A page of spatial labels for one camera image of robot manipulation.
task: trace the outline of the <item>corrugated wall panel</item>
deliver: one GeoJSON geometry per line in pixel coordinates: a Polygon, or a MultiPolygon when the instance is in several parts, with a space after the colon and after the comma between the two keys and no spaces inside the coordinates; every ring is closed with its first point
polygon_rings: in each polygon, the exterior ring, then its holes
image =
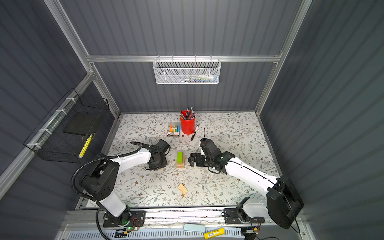
{"type": "Polygon", "coordinates": [[[96,63],[122,112],[254,110],[273,63],[222,63],[219,84],[157,84],[151,63],[96,63]]]}
{"type": "Polygon", "coordinates": [[[91,55],[274,55],[299,0],[65,0],[91,55]]]}
{"type": "Polygon", "coordinates": [[[382,238],[383,10],[314,1],[261,113],[319,240],[382,238]]]}
{"type": "MultiPolygon", "coordinates": [[[[86,75],[44,1],[0,1],[0,170],[55,104],[86,75]]],[[[100,97],[91,84],[84,94],[100,97]]],[[[100,152],[114,117],[104,119],[84,162],[100,152]]],[[[0,201],[0,239],[54,239],[79,197],[78,164],[34,157],[0,201]]]]}

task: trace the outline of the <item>black wire basket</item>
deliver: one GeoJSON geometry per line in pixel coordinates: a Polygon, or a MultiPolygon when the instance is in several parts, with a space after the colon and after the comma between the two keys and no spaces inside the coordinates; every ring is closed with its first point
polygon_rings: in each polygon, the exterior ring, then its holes
{"type": "Polygon", "coordinates": [[[77,94],[44,129],[39,124],[33,132],[38,134],[31,133],[24,145],[43,160],[80,163],[108,111],[106,99],[77,94]]]}

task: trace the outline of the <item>yellow highlighter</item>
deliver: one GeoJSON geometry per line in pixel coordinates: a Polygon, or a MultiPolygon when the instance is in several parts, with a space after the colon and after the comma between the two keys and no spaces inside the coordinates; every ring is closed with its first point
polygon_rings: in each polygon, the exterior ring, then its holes
{"type": "Polygon", "coordinates": [[[224,229],[219,228],[219,229],[213,230],[211,232],[204,233],[204,238],[209,239],[209,238],[216,237],[216,236],[223,235],[223,234],[225,234],[224,229]]]}
{"type": "Polygon", "coordinates": [[[92,140],[92,134],[89,136],[89,138],[87,139],[87,141],[85,141],[84,147],[83,147],[83,149],[80,151],[79,158],[84,157],[85,151],[87,151],[87,148],[88,148],[89,143],[91,142],[91,140],[92,140]]]}

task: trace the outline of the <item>leaf pattern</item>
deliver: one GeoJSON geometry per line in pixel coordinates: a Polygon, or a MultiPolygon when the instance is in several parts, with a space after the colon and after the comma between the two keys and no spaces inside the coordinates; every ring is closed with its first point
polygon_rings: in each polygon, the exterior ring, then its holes
{"type": "MultiPolygon", "coordinates": [[[[191,135],[181,133],[179,138],[166,137],[169,121],[179,121],[175,113],[125,114],[113,139],[109,155],[123,154],[137,149],[130,144],[139,141],[155,144],[159,139],[167,141],[171,150],[168,165],[157,171],[145,170],[147,164],[128,169],[118,175],[115,191],[130,207],[137,206],[187,206],[187,205],[234,205],[257,191],[240,179],[223,173],[213,174],[206,167],[177,169],[177,152],[200,152],[200,139],[205,136],[214,141],[222,152],[229,151],[250,166],[267,174],[278,176],[275,164],[260,125],[254,113],[198,113],[199,130],[193,141],[191,135]],[[188,192],[184,195],[177,188],[183,184],[188,192]]],[[[87,207],[97,207],[88,201],[87,207]]]]}

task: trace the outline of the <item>red pencil holder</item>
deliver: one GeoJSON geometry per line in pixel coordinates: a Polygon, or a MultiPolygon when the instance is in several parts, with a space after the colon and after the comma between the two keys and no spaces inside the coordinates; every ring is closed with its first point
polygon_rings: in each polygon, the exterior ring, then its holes
{"type": "MultiPolygon", "coordinates": [[[[184,110],[181,113],[185,116],[187,114],[187,111],[184,110]]],[[[195,120],[196,120],[196,118],[191,119],[191,120],[184,120],[182,117],[180,117],[181,131],[187,135],[194,133],[195,132],[195,120]]]]}

